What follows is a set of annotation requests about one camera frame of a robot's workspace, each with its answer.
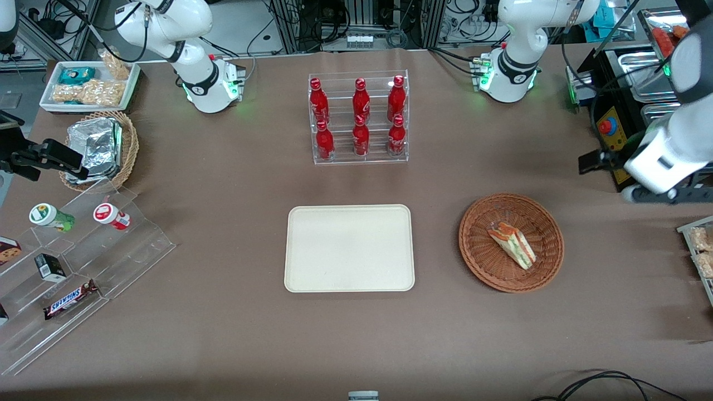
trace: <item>cookie package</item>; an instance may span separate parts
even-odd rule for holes
[[[22,252],[22,248],[17,241],[0,237],[0,266],[15,258],[20,252]]]

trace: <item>red emergency stop button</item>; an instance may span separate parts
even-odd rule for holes
[[[599,132],[602,135],[612,136],[617,131],[617,121],[613,117],[609,117],[599,124]]]
[[[602,121],[601,124],[599,124],[599,132],[606,135],[609,133],[609,131],[612,130],[612,123],[609,120],[604,120]]]

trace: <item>red bottle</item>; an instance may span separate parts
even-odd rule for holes
[[[334,159],[334,137],[327,129],[325,120],[317,121],[317,152],[322,160]]]
[[[354,116],[354,153],[357,156],[366,156],[369,152],[369,129],[366,127],[364,116]]]
[[[404,152],[405,140],[404,117],[401,114],[396,114],[394,116],[394,126],[389,130],[389,143],[387,144],[387,151],[391,157],[400,156]]]
[[[394,86],[389,92],[389,110],[386,112],[386,118],[393,122],[396,114],[404,112],[404,104],[406,104],[404,76],[397,75],[394,77]]]
[[[352,98],[354,115],[364,116],[364,120],[369,121],[369,94],[366,92],[366,80],[357,78],[354,85],[356,86],[356,91]]]
[[[309,92],[309,104],[314,117],[329,123],[329,104],[327,94],[322,90],[322,82],[319,78],[312,78],[309,80],[309,87],[312,88]]]

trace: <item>metal tray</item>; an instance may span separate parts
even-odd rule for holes
[[[649,126],[657,118],[661,118],[676,111],[678,106],[681,106],[678,102],[647,104],[641,108],[641,117],[644,118],[646,126]]]
[[[671,82],[661,68],[658,68],[660,61],[653,51],[640,51],[619,56],[617,59],[619,67],[627,73],[626,80],[631,86],[631,93],[634,99],[641,103],[660,103],[663,101],[675,101],[676,94],[671,87]],[[635,71],[637,68],[651,66]]]
[[[649,38],[651,45],[654,46],[654,51],[656,56],[660,61],[663,61],[665,57],[661,54],[661,49],[659,49],[659,44],[654,39],[651,31],[653,28],[661,28],[666,32],[673,31],[674,25],[685,26],[688,28],[688,23],[686,22],[686,17],[683,16],[681,10],[677,7],[660,7],[655,9],[642,9],[637,13],[641,26],[646,32],[646,36]]]

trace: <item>brown table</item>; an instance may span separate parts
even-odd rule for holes
[[[572,59],[589,49],[572,47]],[[626,204],[607,173],[577,174],[577,157],[597,142],[586,113],[567,109],[559,49],[515,104],[474,93],[466,74],[426,51],[258,64],[245,101],[215,115],[185,100],[169,65],[143,66],[131,114],[140,151],[126,186],[179,246],[20,375],[0,378],[0,390],[19,391],[3,400],[332,401],[374,389],[384,401],[527,401],[596,368],[712,398],[711,305],[675,232],[711,208]],[[315,167],[307,74],[400,68],[411,77],[411,160]],[[62,138],[78,119],[40,111],[32,138]],[[463,212],[498,191],[536,199],[562,229],[564,265],[542,290],[492,290],[461,259]],[[3,234],[26,230],[32,205],[74,196],[55,172],[15,178]],[[290,209],[361,203],[411,209],[414,288],[287,292]],[[578,400],[640,399],[611,381]]]

